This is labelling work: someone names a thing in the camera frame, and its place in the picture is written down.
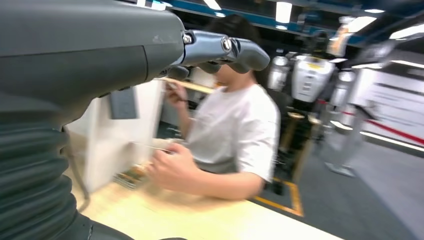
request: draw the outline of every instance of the robotic hand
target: robotic hand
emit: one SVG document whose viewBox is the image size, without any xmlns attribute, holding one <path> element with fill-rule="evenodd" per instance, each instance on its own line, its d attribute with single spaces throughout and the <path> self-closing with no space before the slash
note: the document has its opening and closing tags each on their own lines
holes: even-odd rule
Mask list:
<svg viewBox="0 0 424 240">
<path fill-rule="evenodd" d="M 246 39 L 188 30 L 182 35 L 182 41 L 183 55 L 161 72 L 160 77 L 168 75 L 171 78 L 184 79 L 189 72 L 181 66 L 197 66 L 209 74 L 214 74 L 224 64 L 244 74 L 249 70 L 261 71 L 270 62 L 270 57 L 262 48 Z"/>
<path fill-rule="evenodd" d="M 0 239 L 130 240 L 76 210 L 62 127 L 92 99 L 173 68 L 245 73 L 270 60 L 250 41 L 114 0 L 2 0 L 0 32 Z"/>
</svg>

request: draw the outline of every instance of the light wood tabletop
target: light wood tabletop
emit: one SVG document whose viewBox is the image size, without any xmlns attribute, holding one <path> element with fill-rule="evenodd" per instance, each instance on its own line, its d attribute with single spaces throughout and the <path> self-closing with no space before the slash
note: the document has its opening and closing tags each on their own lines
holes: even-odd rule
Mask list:
<svg viewBox="0 0 424 240">
<path fill-rule="evenodd" d="M 136 240 L 340 239 L 250 201 L 182 194 L 148 181 L 136 190 L 108 184 L 83 214 Z"/>
</svg>

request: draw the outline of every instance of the humanoid robot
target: humanoid robot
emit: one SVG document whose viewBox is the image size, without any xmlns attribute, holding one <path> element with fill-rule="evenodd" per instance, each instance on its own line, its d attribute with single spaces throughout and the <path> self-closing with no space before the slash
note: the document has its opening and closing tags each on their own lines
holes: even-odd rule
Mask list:
<svg viewBox="0 0 424 240">
<path fill-rule="evenodd" d="M 92 99 L 178 66 L 246 73 L 270 61 L 248 40 L 114 0 L 2 0 L 0 32 L 2 240 L 132 239 L 76 210 L 62 127 Z"/>
<path fill-rule="evenodd" d="M 330 62 L 334 55 L 327 52 L 329 42 L 326 32 L 315 32 L 304 43 L 305 53 L 286 55 L 288 72 L 285 78 L 281 78 L 280 83 L 268 82 L 273 84 L 270 88 L 285 93 L 289 99 L 288 109 L 281 119 L 280 148 L 274 172 L 279 179 L 298 178 L 295 168 L 303 158 L 302 152 L 317 123 L 318 102 L 329 100 L 335 88 L 338 69 Z M 273 183 L 275 193 L 281 194 L 281 188 L 279 181 Z"/>
</svg>

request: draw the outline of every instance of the wall sign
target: wall sign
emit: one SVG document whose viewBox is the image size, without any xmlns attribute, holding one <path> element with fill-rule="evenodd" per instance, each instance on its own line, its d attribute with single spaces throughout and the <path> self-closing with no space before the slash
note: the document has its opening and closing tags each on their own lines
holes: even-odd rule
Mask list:
<svg viewBox="0 0 424 240">
<path fill-rule="evenodd" d="M 420 76 L 411 78 L 407 69 L 399 72 L 401 68 L 396 65 L 385 67 L 382 71 L 361 69 L 350 102 L 372 106 L 377 122 L 386 127 L 367 123 L 365 131 L 420 145 L 416 139 L 424 139 L 424 79 Z M 345 114 L 340 122 L 350 125 L 352 118 Z"/>
</svg>

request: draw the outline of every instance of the white panel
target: white panel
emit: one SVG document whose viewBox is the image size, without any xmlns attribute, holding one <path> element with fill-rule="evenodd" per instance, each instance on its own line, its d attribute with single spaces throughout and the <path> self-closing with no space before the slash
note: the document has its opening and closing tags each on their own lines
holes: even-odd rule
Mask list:
<svg viewBox="0 0 424 240">
<path fill-rule="evenodd" d="M 109 183 L 116 173 L 150 158 L 152 150 L 147 146 L 157 131 L 162 89 L 160 80 L 135 86 L 138 119 L 110 119 L 108 98 L 93 100 L 84 173 L 90 192 Z"/>
<path fill-rule="evenodd" d="M 378 123 L 424 139 L 424 81 L 371 69 L 362 69 L 357 80 L 350 99 L 351 103 L 367 106 L 370 102 L 374 102 L 377 107 L 375 115 L 379 118 Z M 352 116 L 344 114 L 340 122 L 350 125 Z M 400 141 L 419 144 L 370 123 L 365 124 L 364 130 Z"/>
</svg>

